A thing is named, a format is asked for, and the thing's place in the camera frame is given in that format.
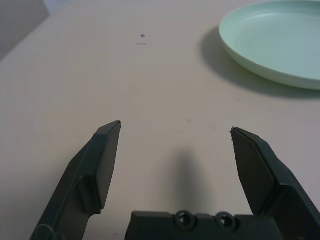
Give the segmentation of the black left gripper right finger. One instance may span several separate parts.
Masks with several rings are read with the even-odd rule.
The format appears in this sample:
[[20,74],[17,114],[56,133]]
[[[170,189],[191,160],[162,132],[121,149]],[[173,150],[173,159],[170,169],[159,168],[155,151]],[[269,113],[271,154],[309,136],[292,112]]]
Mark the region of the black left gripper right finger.
[[270,145],[238,127],[230,131],[238,177],[255,216],[271,217],[284,240],[318,240],[320,212]]

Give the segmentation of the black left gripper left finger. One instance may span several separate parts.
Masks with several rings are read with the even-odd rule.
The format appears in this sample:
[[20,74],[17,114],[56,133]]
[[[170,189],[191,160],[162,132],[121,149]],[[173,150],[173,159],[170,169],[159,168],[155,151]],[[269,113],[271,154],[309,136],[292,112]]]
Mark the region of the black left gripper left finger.
[[32,240],[81,240],[90,217],[106,205],[121,130],[119,120],[100,127],[64,171]]

